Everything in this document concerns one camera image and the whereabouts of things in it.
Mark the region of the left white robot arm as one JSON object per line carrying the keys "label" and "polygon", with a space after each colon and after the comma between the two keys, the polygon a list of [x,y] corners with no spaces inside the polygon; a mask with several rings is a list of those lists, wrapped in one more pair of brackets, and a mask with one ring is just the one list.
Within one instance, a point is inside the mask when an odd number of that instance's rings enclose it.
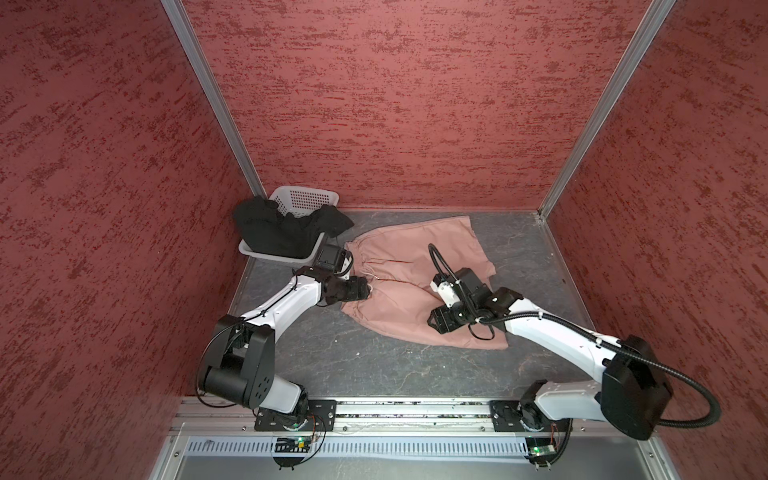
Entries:
{"label": "left white robot arm", "polygon": [[299,269],[288,284],[261,306],[216,324],[195,377],[195,391],[215,395],[253,411],[268,410],[288,423],[309,415],[306,389],[275,373],[276,345],[306,311],[367,299],[368,281],[318,267]]}

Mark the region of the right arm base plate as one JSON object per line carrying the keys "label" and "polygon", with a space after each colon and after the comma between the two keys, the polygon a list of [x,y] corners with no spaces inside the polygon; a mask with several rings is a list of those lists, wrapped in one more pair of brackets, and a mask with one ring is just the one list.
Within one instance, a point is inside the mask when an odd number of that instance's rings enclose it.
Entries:
{"label": "right arm base plate", "polygon": [[526,411],[517,400],[490,400],[489,416],[497,433],[564,433],[568,419],[551,420],[538,411]]}

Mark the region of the pink shorts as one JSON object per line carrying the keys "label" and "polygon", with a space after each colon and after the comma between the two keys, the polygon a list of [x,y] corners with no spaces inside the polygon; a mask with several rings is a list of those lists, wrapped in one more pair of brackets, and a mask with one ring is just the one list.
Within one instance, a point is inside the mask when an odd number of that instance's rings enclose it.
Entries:
{"label": "pink shorts", "polygon": [[480,340],[463,326],[440,334],[428,325],[431,312],[444,302],[431,287],[437,270],[428,246],[433,244],[453,268],[468,267],[485,283],[496,274],[467,216],[386,226],[347,242],[354,257],[352,274],[367,279],[368,299],[343,304],[341,310],[359,325],[383,336],[429,345],[504,350],[504,334]]}

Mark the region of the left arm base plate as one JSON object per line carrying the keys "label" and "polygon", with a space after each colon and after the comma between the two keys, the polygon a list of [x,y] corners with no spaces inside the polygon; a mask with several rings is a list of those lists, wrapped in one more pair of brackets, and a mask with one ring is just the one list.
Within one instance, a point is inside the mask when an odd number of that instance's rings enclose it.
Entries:
{"label": "left arm base plate", "polygon": [[327,399],[303,399],[290,413],[270,409],[256,411],[254,430],[258,432],[330,432],[334,428],[338,402]]}

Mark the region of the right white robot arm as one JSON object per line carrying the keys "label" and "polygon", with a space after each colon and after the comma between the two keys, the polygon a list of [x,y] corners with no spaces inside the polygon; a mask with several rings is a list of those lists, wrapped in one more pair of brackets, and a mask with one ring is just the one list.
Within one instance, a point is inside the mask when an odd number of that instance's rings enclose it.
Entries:
{"label": "right white robot arm", "polygon": [[522,427],[539,432],[564,420],[605,422],[635,440],[647,440],[659,425],[673,390],[653,367],[650,346],[599,334],[562,319],[522,294],[491,290],[469,268],[439,272],[430,283],[442,305],[428,325],[440,334],[488,326],[533,342],[578,368],[582,381],[535,381],[517,401]]}

